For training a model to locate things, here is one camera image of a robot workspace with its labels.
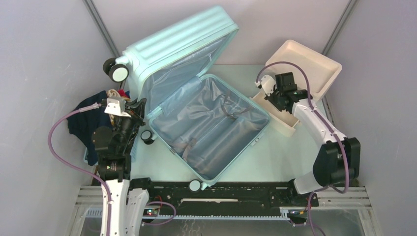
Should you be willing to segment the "red garment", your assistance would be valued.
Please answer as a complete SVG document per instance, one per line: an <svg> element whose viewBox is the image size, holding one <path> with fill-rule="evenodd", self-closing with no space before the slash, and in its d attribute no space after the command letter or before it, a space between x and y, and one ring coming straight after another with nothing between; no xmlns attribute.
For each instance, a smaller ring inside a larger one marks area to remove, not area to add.
<svg viewBox="0 0 417 236"><path fill-rule="evenodd" d="M124 91L123 89L118 90L118 93L121 97L130 98L129 91Z"/></svg>

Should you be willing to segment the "yellow white striped garment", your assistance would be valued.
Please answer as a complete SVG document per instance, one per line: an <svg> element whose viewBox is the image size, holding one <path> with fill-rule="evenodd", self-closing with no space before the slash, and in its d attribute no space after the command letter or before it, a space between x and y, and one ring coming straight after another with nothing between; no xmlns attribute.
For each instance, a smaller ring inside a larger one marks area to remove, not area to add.
<svg viewBox="0 0 417 236"><path fill-rule="evenodd" d="M110 89L106 92L107 97L117 97L117 98L121 98L121 95L119 94L119 92L116 89Z"/></svg>

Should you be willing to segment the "dark navy garment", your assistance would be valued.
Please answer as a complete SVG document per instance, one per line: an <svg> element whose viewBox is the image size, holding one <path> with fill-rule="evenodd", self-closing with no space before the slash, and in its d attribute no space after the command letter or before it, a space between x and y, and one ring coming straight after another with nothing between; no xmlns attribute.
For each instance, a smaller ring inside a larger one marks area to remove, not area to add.
<svg viewBox="0 0 417 236"><path fill-rule="evenodd" d="M111 128L111 120L104 113L105 108L100 107L86 112L78 113L67 118L69 133L75 135L85 146L90 144L93 132L101 127Z"/></svg>

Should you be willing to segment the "light blue ribbed suitcase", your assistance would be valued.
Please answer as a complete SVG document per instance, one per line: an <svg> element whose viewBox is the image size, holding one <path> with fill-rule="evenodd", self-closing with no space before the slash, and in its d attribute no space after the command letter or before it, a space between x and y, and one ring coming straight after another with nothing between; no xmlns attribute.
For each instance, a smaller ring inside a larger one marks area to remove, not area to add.
<svg viewBox="0 0 417 236"><path fill-rule="evenodd" d="M209 73L238 31L223 7L196 13L130 46L103 64L131 98L146 99L152 132L200 179L215 185L263 134L270 117Z"/></svg>

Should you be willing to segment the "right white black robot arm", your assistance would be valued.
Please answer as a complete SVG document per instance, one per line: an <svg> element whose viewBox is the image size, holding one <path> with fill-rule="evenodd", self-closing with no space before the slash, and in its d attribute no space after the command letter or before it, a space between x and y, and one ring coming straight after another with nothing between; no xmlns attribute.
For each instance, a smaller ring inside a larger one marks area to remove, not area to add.
<svg viewBox="0 0 417 236"><path fill-rule="evenodd" d="M351 180L359 175L360 142L337 130L318 110L308 90L298 89L291 72L264 75L258 86L265 100L301 121L319 148L312 171L291 181L286 192L288 203L300 205L306 193L344 183L345 193Z"/></svg>

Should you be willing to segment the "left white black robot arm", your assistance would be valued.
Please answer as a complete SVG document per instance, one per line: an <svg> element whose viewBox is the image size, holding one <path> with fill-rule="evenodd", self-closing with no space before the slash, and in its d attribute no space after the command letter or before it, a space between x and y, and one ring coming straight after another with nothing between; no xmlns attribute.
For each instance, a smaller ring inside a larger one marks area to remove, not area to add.
<svg viewBox="0 0 417 236"><path fill-rule="evenodd" d="M131 150L139 128L145 125L146 102L145 98L131 102L107 98L105 112L116 116L115 124L97 128L91 137L102 181L102 236L139 235L145 206L155 200L152 188L131 185Z"/></svg>

